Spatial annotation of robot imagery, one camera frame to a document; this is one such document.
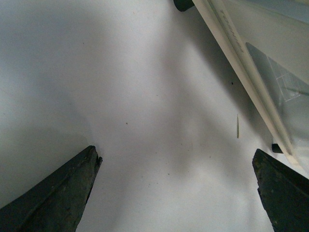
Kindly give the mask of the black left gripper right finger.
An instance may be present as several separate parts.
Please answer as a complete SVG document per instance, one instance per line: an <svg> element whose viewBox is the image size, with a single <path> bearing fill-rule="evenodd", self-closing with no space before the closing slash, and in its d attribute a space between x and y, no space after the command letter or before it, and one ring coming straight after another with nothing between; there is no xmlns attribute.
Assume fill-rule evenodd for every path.
<svg viewBox="0 0 309 232"><path fill-rule="evenodd" d="M258 194L275 232L309 230L309 180L257 149L252 165Z"/></svg>

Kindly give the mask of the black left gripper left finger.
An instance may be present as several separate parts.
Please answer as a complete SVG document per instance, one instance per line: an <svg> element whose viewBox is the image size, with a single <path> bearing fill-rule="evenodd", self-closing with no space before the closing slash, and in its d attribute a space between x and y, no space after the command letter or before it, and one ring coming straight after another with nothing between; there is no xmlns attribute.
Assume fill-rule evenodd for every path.
<svg viewBox="0 0 309 232"><path fill-rule="evenodd" d="M88 146L0 210L2 232L74 232L102 163Z"/></svg>

